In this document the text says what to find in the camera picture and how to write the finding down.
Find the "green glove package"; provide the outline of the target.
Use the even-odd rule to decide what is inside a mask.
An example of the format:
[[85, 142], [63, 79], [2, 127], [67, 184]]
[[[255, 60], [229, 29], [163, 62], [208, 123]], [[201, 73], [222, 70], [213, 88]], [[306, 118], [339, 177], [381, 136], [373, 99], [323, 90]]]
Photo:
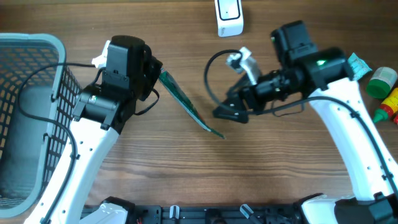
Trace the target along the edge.
[[166, 69], [161, 68], [159, 81], [165, 89], [170, 93], [170, 95], [174, 98], [176, 102], [187, 112], [187, 114], [197, 123], [199, 124], [205, 131], [213, 133], [220, 137], [221, 139], [225, 139], [225, 136], [218, 132], [217, 130], [209, 127], [205, 120], [201, 117], [193, 103], [190, 101], [188, 96], [184, 93], [184, 91], [180, 88], [176, 80], [171, 76], [171, 74], [166, 71]]

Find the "teal wet wipes pack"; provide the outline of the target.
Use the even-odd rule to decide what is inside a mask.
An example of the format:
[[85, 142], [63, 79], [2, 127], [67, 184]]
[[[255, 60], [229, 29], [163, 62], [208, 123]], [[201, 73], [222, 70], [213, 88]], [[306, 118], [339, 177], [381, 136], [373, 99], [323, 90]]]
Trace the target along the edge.
[[352, 53], [351, 56], [348, 58], [348, 63], [354, 73], [353, 80], [358, 81], [367, 73], [372, 71], [369, 65], [364, 60], [359, 58], [355, 53]]

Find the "green lid spice jar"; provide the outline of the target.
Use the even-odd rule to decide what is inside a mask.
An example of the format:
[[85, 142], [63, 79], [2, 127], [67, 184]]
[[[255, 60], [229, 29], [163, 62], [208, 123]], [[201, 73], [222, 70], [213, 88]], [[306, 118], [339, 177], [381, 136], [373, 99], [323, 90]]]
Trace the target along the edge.
[[388, 96], [397, 81], [397, 72], [389, 67], [378, 68], [366, 87], [366, 92], [373, 98]]

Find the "red sauce bottle green cap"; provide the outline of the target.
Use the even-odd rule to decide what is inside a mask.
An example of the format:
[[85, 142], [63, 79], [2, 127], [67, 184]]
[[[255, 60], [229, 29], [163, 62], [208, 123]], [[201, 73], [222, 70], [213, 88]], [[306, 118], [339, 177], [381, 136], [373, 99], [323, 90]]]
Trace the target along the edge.
[[391, 94], [375, 110], [373, 123], [386, 121], [397, 113], [397, 88], [393, 89]]

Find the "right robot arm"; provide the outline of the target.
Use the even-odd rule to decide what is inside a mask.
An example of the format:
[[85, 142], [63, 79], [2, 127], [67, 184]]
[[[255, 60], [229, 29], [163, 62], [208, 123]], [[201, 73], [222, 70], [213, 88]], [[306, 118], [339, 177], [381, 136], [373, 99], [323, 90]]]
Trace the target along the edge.
[[303, 199], [304, 223], [396, 223], [397, 162], [387, 150], [362, 101], [359, 84], [338, 47], [318, 50], [305, 24], [295, 21], [271, 32], [280, 68], [263, 74], [247, 49], [229, 50], [226, 63], [243, 77], [218, 103], [213, 116], [247, 123], [250, 115], [275, 113], [266, 104], [300, 93], [327, 127], [345, 163], [352, 196], [324, 194]]

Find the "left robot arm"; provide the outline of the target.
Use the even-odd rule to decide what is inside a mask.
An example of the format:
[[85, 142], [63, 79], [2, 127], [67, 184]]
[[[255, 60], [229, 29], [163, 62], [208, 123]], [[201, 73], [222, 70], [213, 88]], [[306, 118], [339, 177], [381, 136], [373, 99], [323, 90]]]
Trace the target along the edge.
[[138, 100], [155, 92], [162, 62], [140, 38], [115, 35], [104, 53], [104, 62], [95, 79], [76, 96], [69, 127], [29, 114], [32, 119], [58, 126], [67, 134], [67, 143], [50, 182], [26, 223], [79, 223], [80, 214], [99, 168], [115, 145]]

